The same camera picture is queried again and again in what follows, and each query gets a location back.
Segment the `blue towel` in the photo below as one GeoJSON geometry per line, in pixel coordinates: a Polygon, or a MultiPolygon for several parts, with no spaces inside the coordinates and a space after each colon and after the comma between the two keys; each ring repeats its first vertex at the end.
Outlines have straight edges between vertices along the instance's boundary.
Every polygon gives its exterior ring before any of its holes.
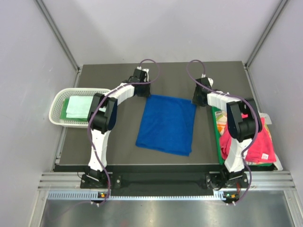
{"type": "Polygon", "coordinates": [[[136,146],[188,157],[192,151],[196,106],[188,99],[147,98],[136,146]]]}

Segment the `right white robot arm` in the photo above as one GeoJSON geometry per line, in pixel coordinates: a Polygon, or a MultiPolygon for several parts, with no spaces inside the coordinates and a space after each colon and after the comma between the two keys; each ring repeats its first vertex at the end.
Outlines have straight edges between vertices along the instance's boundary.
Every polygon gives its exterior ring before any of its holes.
{"type": "Polygon", "coordinates": [[[244,99],[212,89],[212,79],[195,79],[196,88],[192,103],[197,106],[216,107],[227,113],[227,129],[232,137],[228,157],[224,165],[227,172],[221,175],[221,182],[232,187],[238,182],[237,173],[244,169],[245,156],[250,146],[262,131],[262,122],[253,98],[244,99]]]}

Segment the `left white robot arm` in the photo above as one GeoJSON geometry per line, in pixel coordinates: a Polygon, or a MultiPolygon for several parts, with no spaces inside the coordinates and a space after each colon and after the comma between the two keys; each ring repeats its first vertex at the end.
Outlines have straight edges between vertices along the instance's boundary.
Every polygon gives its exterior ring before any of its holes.
{"type": "Polygon", "coordinates": [[[149,97],[150,84],[149,69],[137,67],[133,75],[115,89],[93,96],[87,117],[89,139],[92,144],[88,167],[96,171],[91,176],[91,182],[96,187],[103,187],[107,183],[107,175],[102,171],[107,166],[107,143],[116,124],[118,106],[133,96],[149,97]]]}

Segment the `white mint towel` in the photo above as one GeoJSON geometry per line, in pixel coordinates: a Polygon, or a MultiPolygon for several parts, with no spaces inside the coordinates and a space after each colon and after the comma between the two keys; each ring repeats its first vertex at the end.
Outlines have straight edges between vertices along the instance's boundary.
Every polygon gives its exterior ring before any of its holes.
{"type": "Polygon", "coordinates": [[[93,96],[71,96],[68,99],[66,117],[86,119],[89,114],[92,99],[93,96]]]}

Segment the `green microfiber towel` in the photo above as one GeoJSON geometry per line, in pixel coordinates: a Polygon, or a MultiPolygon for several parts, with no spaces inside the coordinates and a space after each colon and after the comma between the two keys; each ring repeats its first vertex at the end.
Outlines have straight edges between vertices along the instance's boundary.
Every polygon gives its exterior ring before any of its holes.
{"type": "Polygon", "coordinates": [[[69,105],[69,98],[66,98],[63,102],[62,111],[60,115],[61,120],[66,121],[76,121],[76,122],[86,122],[89,114],[89,107],[85,106],[81,112],[67,114],[67,109],[69,105]]]}

